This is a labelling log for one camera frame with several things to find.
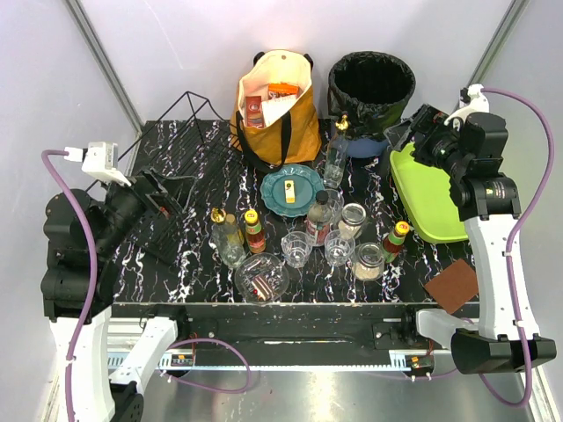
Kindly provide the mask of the red sauce bottle yellow cap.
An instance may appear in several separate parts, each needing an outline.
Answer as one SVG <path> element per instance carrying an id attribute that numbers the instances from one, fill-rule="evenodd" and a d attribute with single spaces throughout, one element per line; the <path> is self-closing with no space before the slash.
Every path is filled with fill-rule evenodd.
<path id="1" fill-rule="evenodd" d="M 251 253 L 262 253 L 266 249 L 266 239 L 259 219 L 254 209 L 248 209 L 244 215 L 246 242 Z"/>

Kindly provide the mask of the small yellow seasoning bottle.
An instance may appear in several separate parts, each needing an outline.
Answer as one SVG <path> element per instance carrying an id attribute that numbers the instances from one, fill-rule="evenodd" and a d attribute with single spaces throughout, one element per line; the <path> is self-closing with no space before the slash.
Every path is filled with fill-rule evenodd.
<path id="1" fill-rule="evenodd" d="M 225 216 L 224 232 L 230 244 L 244 245 L 245 239 L 233 214 Z"/>

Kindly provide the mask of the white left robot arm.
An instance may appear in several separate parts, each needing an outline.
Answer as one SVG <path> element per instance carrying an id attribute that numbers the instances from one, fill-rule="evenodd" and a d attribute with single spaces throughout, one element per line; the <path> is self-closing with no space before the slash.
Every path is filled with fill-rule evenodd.
<path id="1" fill-rule="evenodd" d="M 47 271 L 43 306 L 59 355 L 61 421 L 138 421 L 143 394 L 166 349 L 189 332 L 184 309 L 158 307 L 116 371 L 108 371 L 107 334 L 113 255 L 143 220 L 173 224 L 190 198 L 189 178 L 140 171 L 127 184 L 111 182 L 99 201 L 66 188 L 46 207 Z"/>

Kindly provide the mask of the clear bottle black cap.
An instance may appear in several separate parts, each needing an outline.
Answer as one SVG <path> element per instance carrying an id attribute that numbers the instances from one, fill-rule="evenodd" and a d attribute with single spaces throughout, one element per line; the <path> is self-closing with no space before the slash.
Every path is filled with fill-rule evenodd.
<path id="1" fill-rule="evenodd" d="M 329 233 L 332 210 L 328 205 L 327 191 L 320 190 L 316 193 L 315 202 L 311 205 L 306 222 L 307 242 L 312 247 L 322 246 Z"/>

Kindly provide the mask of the clear oil bottle gold spout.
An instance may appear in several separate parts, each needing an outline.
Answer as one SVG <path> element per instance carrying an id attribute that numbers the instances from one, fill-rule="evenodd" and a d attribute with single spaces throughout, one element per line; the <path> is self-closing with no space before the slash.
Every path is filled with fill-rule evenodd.
<path id="1" fill-rule="evenodd" d="M 230 269 L 237 269 L 245 260 L 245 247 L 237 244 L 230 244 L 224 232 L 225 216 L 228 213 L 218 207 L 211 210 L 212 239 L 219 253 L 221 260 Z"/>

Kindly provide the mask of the glass jar front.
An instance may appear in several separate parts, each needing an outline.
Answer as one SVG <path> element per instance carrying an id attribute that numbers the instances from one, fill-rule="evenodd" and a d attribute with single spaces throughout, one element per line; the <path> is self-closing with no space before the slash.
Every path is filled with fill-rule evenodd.
<path id="1" fill-rule="evenodd" d="M 358 280 L 377 280 L 384 272 L 384 254 L 376 243 L 360 244 L 355 248 L 352 272 Z"/>

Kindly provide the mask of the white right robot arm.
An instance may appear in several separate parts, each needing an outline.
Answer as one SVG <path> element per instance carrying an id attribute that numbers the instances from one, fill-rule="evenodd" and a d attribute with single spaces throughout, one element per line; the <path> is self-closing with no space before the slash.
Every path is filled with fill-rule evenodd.
<path id="1" fill-rule="evenodd" d="M 411 142 L 415 162 L 449 176 L 450 197 L 475 258 L 478 324 L 444 310 L 420 310 L 417 332 L 449 348 L 464 375 L 522 372 L 553 360 L 556 344 L 541 336 L 525 292 L 513 232 L 523 219 L 518 190 L 500 171 L 508 140 L 505 120 L 471 108 L 449 116 L 424 104 L 384 134 L 397 151 Z"/>

